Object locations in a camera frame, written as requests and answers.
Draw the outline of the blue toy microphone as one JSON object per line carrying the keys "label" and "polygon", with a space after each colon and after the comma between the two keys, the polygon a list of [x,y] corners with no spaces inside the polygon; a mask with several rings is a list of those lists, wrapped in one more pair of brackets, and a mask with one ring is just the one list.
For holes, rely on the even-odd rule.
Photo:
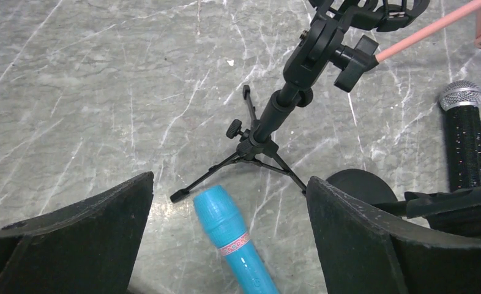
{"label": "blue toy microphone", "polygon": [[244,218],[222,186],[214,186],[193,199],[200,224],[229,264],[244,293],[278,293],[251,240]]}

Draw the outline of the black round-base mic stand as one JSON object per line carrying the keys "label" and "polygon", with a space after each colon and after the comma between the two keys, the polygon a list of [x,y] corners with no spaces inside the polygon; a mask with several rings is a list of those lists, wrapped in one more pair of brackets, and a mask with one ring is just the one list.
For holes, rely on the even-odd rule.
{"label": "black round-base mic stand", "polygon": [[380,177],[361,169],[346,169],[327,178],[346,194],[397,217],[422,217],[440,232],[481,239],[481,187],[453,192],[407,191],[399,201]]}

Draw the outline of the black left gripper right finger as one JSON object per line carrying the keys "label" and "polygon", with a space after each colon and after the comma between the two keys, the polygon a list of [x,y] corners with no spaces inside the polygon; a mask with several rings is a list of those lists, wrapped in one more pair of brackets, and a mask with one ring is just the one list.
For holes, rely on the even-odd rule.
{"label": "black left gripper right finger", "polygon": [[329,293],[481,293],[481,239],[410,223],[315,176],[306,199]]}

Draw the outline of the black tripod shock-mount stand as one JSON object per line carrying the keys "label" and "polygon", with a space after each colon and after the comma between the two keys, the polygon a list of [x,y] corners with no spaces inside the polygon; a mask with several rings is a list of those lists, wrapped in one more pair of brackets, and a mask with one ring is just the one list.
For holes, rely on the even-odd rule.
{"label": "black tripod shock-mount stand", "polygon": [[311,1],[316,13],[310,28],[300,35],[300,42],[287,60],[283,69],[285,84],[275,91],[262,115],[257,117],[250,97],[249,85],[244,85],[242,95],[248,106],[251,127],[242,129],[240,120],[235,119],[226,131],[233,139],[239,136],[235,152],[211,168],[187,187],[170,196],[172,203],[182,201],[190,191],[221,168],[239,162],[257,165],[289,176],[306,193],[306,185],[278,155],[279,146],[271,139],[289,114],[296,108],[304,108],[313,100],[312,86],[328,63],[341,70],[335,86],[350,92],[360,77],[378,65],[375,51],[378,43],[362,36],[355,47],[343,45],[345,33],[350,27],[378,32],[392,32],[409,26],[428,7],[428,1],[414,1],[411,8],[407,1],[399,5],[383,1],[343,1],[338,9],[332,1]]}

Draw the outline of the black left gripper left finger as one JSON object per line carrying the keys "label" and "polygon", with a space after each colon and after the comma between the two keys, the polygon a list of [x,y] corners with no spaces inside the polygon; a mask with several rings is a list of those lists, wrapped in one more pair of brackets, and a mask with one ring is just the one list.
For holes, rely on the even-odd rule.
{"label": "black left gripper left finger", "polygon": [[153,199],[152,172],[0,228],[0,293],[126,293]]}

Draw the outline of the black glitter microphone silver head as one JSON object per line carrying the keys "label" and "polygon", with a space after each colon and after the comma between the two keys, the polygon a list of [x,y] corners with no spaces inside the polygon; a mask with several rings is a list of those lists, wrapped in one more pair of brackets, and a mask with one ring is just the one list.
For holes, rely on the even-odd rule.
{"label": "black glitter microphone silver head", "polygon": [[451,191],[481,186],[480,101],[481,89],[466,80],[452,82],[439,96]]}

